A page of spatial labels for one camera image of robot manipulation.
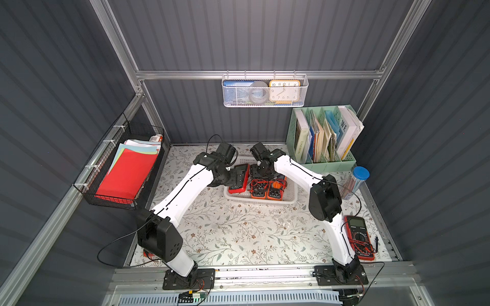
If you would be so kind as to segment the large red multimeter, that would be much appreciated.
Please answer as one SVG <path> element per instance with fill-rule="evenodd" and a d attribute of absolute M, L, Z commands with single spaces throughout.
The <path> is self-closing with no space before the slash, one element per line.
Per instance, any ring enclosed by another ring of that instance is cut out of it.
<path fill-rule="evenodd" d="M 243 193 L 247 188 L 250 175 L 250 165 L 240 164 L 234 169 L 236 170 L 236 183 L 228 188 L 228 192 L 230 194 Z"/>

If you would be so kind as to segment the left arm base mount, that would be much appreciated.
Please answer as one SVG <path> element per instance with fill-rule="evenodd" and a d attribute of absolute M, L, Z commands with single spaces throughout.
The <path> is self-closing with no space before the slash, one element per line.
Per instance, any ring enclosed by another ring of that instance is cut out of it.
<path fill-rule="evenodd" d="M 213 289 L 216 280 L 216 271 L 214 269 L 196 269 L 192 270 L 190 275 L 183 277 L 173 270 L 165 273 L 162 290 L 195 290 Z"/>

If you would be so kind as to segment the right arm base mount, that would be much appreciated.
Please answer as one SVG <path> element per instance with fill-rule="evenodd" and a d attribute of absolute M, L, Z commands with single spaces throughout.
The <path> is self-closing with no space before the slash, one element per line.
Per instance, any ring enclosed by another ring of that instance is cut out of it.
<path fill-rule="evenodd" d="M 368 285 L 367 274 L 362 265 L 351 272 L 342 272 L 339 266 L 317 265 L 314 266 L 312 276 L 319 286 L 347 286 Z"/>

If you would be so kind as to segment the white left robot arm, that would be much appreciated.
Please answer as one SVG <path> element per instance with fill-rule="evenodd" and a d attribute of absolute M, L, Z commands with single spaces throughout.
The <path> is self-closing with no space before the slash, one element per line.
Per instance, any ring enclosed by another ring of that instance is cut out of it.
<path fill-rule="evenodd" d="M 229 168 L 236 161 L 237 150 L 221 143 L 212 152 L 200 153 L 182 181 L 153 209 L 137 210 L 137 243 L 164 262 L 182 279 L 193 282 L 199 266 L 183 249 L 183 238 L 178 232 L 185 212 L 207 187 L 230 182 Z"/>

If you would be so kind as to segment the small dark green-screen multimeter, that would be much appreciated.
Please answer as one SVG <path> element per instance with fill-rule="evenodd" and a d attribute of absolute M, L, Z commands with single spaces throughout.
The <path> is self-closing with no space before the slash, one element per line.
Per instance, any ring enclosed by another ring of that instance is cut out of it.
<path fill-rule="evenodd" d="M 265 174 L 261 174 L 257 168 L 250 169 L 250 177 L 252 179 L 258 179 L 263 181 L 270 181 L 276 176 L 276 172 L 268 171 Z"/>

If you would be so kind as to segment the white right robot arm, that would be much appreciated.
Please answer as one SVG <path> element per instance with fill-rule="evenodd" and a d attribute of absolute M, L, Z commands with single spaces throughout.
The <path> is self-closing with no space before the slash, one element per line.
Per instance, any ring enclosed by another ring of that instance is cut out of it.
<path fill-rule="evenodd" d="M 315 219 L 325 224 L 337 279 L 346 283 L 354 278 L 361 263 L 348 241 L 342 198 L 335 178 L 331 175 L 321 176 L 297 163 L 282 150 L 269 150 L 260 142 L 250 152 L 258 161 L 260 174 L 273 170 L 309 192 L 308 210 Z"/>

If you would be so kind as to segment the orange multimeter with leads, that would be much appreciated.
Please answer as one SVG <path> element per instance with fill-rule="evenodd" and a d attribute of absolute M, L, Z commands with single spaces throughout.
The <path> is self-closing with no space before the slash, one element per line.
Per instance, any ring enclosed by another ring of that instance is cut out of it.
<path fill-rule="evenodd" d="M 269 181 L 254 178 L 250 183 L 251 198 L 259 199 L 259 200 L 266 199 L 268 188 L 269 188 Z"/>

